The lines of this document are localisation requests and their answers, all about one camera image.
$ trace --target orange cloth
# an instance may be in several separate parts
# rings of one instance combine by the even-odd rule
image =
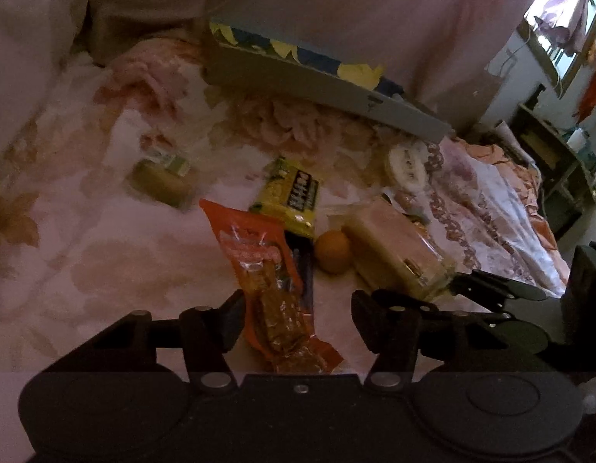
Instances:
[[[469,144],[462,139],[459,142],[463,144],[467,153],[474,159],[483,164],[494,165],[499,174],[515,189],[519,200],[521,200],[528,213],[530,224],[536,232],[541,245],[549,253],[562,283],[566,285],[571,270],[557,250],[557,242],[549,223],[538,213],[538,172],[533,168],[526,168],[512,162],[497,144],[480,146]]]
[[[583,94],[583,98],[579,103],[579,109],[577,110],[578,121],[586,119],[592,114],[592,110],[596,106],[596,71],[590,80],[589,85]]]

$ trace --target pink curtain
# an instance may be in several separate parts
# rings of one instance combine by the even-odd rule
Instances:
[[[100,61],[138,32],[210,16],[342,61],[382,64],[429,103],[483,69],[534,0],[90,0]]]

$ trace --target packaged food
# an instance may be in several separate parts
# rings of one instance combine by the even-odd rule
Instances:
[[[411,148],[394,146],[385,161],[386,174],[401,191],[416,195],[427,185],[427,171],[420,156]]]
[[[199,203],[244,290],[244,332],[251,346],[276,372],[331,372],[342,358],[313,335],[312,318],[300,304],[303,284],[283,224],[207,200]]]
[[[285,241],[292,252],[294,266],[302,280],[300,307],[304,315],[313,321],[313,271],[315,265],[313,242],[289,231],[285,231]]]
[[[298,164],[279,157],[251,212],[276,217],[288,232],[313,238],[319,181]]]
[[[146,157],[133,167],[130,185],[158,202],[188,208],[195,195],[194,168],[162,136],[145,135],[140,143]]]
[[[381,197],[354,207],[342,231],[350,240],[356,270],[372,289],[426,300],[454,273],[454,261]]]

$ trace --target yellow snack package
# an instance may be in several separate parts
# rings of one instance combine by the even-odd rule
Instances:
[[[288,232],[313,238],[319,186],[320,182],[296,162],[279,157],[249,211],[275,217]]]

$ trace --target window frame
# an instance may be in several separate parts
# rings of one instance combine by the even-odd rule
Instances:
[[[575,54],[575,57],[573,58],[571,65],[566,70],[563,78],[560,77],[560,74],[553,63],[553,59],[551,58],[550,54],[544,50],[543,46],[538,41],[538,35],[534,32],[530,26],[530,23],[525,17],[523,17],[521,23],[516,27],[516,32],[521,37],[521,40],[527,43],[532,55],[536,58],[538,64],[541,66],[541,69],[547,76],[549,83],[555,90],[555,94],[557,97],[561,98],[566,93],[566,90],[568,90],[568,88],[571,86],[572,81],[575,79],[579,69],[581,69],[581,66],[585,62],[590,47],[596,39],[596,14],[594,15],[594,20],[592,21],[592,24],[590,25],[586,34],[585,42],[583,43],[583,49],[581,49],[581,52],[578,54]]]

